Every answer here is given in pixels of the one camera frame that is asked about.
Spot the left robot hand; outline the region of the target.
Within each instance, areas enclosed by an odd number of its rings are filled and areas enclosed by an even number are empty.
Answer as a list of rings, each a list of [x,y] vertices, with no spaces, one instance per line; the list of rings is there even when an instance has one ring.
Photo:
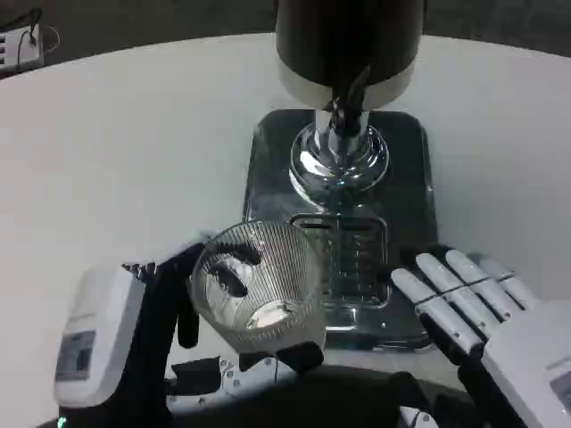
[[[160,264],[93,267],[79,281],[54,379],[60,427],[191,427],[243,417],[255,399],[319,367],[315,342],[170,364],[198,343],[188,296],[196,243]]]

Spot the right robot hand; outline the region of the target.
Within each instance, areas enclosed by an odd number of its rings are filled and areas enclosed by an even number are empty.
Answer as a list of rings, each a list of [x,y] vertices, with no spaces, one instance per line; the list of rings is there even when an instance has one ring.
[[[542,300],[495,259],[404,247],[388,280],[491,427],[570,425],[570,302]]]

